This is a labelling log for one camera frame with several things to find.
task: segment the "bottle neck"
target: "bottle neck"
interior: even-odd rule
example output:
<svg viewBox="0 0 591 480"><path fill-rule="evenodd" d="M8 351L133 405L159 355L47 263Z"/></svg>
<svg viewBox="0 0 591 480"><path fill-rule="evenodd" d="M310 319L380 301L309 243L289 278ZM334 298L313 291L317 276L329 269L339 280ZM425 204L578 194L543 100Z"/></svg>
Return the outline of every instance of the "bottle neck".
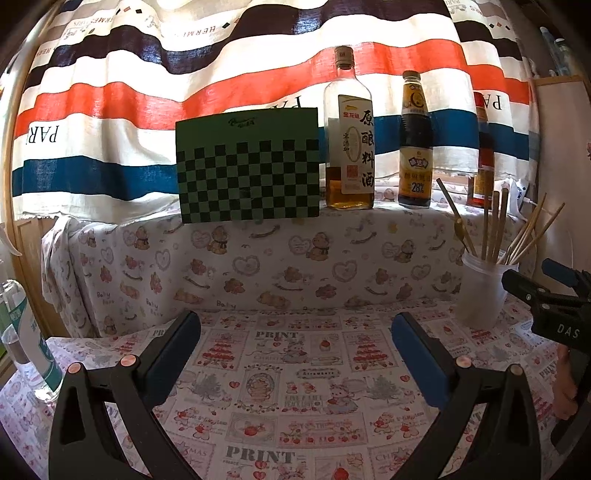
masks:
<svg viewBox="0 0 591 480"><path fill-rule="evenodd" d="M357 79L355 76L355 67L339 66L336 69L336 76L338 79Z"/></svg>

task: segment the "translucent plastic container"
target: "translucent plastic container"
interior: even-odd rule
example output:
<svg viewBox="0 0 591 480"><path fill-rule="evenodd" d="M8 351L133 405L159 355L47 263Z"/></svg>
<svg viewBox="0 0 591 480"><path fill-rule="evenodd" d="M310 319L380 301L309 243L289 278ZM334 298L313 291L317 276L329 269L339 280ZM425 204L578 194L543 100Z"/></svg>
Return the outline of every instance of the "translucent plastic container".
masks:
<svg viewBox="0 0 591 480"><path fill-rule="evenodd" d="M517 270L518 266L493 265L467 251L462 261L462 286L457 297L456 319L475 330L489 330L496 323L507 298L501 284L503 273Z"/></svg>

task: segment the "bottle cap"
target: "bottle cap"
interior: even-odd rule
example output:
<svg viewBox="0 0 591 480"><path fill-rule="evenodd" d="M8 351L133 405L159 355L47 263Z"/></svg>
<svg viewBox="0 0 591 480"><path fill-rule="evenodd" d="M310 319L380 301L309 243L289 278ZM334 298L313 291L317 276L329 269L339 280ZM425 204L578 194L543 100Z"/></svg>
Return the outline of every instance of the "bottle cap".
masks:
<svg viewBox="0 0 591 480"><path fill-rule="evenodd" d="M484 103L484 95L480 92L474 92L474 101L476 102L477 108L486 108L486 104Z"/></svg>
<svg viewBox="0 0 591 480"><path fill-rule="evenodd" d="M342 45L335 48L335 64L337 68L354 67L355 58L353 57L353 49L347 45Z"/></svg>
<svg viewBox="0 0 591 480"><path fill-rule="evenodd" d="M402 78L404 80L407 80L409 78L416 78L416 79L420 80L421 79L421 74L419 72L415 72L414 70L406 70L402 74Z"/></svg>

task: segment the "curtain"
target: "curtain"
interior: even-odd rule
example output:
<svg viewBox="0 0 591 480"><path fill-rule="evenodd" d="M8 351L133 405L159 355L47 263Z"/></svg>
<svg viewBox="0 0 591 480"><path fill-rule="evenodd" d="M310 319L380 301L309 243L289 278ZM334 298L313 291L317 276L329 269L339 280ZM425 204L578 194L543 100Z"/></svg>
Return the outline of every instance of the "curtain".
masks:
<svg viewBox="0 0 591 480"><path fill-rule="evenodd" d="M69 0L39 48L15 129L17 215L122 223L177 201L179 120L317 107L351 45L372 92L376 175L398 171L402 73L421 73L436 169L477 170L473 89L497 176L527 183L532 90L498 0Z"/></svg>

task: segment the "blue stripe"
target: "blue stripe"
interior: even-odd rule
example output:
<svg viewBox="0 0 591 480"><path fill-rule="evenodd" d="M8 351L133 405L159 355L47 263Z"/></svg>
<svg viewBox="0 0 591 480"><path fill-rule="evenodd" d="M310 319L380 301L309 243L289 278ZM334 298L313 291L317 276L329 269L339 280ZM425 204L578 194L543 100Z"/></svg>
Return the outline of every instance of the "blue stripe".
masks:
<svg viewBox="0 0 591 480"><path fill-rule="evenodd" d="M63 4L60 8L59 13L63 12L73 12L80 6L82 0L68 0L65 4Z"/></svg>
<svg viewBox="0 0 591 480"><path fill-rule="evenodd" d="M441 110L431 114L436 147L478 149L476 115L463 110ZM399 115L375 118L376 153L396 151L400 147ZM489 124L495 139L495 151L522 160L529 159L529 140L511 127ZM324 129L319 129L321 158ZM151 192L178 193L175 165L143 167L122 166L81 155L45 160L25 160L12 173L12 194L70 192L104 194L119 200L133 200Z"/></svg>

